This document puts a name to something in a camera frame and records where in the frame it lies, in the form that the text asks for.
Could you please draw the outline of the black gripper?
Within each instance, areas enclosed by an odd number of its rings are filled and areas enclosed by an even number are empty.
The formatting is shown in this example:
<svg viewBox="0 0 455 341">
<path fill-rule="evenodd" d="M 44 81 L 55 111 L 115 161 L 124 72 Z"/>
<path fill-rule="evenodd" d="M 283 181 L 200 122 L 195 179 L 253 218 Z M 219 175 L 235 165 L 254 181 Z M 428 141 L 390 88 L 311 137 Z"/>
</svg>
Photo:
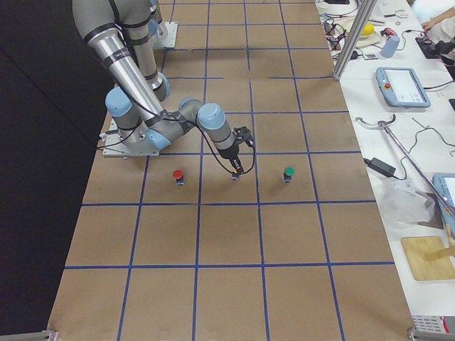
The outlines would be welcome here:
<svg viewBox="0 0 455 341">
<path fill-rule="evenodd" d="M 222 158 L 229 160 L 232 165 L 233 173 L 236 175 L 242 174 L 242 164 L 240 159 L 238 158 L 238 153 L 240 148 L 238 143 L 234 141 L 234 143 L 228 148 L 219 148 L 218 152 Z"/>
</svg>

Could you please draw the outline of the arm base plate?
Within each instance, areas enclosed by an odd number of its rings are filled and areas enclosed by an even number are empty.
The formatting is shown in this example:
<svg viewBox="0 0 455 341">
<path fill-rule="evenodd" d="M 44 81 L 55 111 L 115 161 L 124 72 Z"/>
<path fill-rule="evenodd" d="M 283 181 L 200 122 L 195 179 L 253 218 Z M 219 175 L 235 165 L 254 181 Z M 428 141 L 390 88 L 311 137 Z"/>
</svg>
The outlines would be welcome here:
<svg viewBox="0 0 455 341">
<path fill-rule="evenodd" d="M 175 48 L 178 32 L 178 22 L 162 21 L 158 26 L 158 40 L 156 47 L 158 49 Z"/>
<path fill-rule="evenodd" d="M 146 137 L 146 124 L 135 109 L 122 117 L 111 116 L 109 129 L 113 132 L 108 133 L 102 146 L 104 157 L 159 156 L 159 150 Z"/>
</svg>

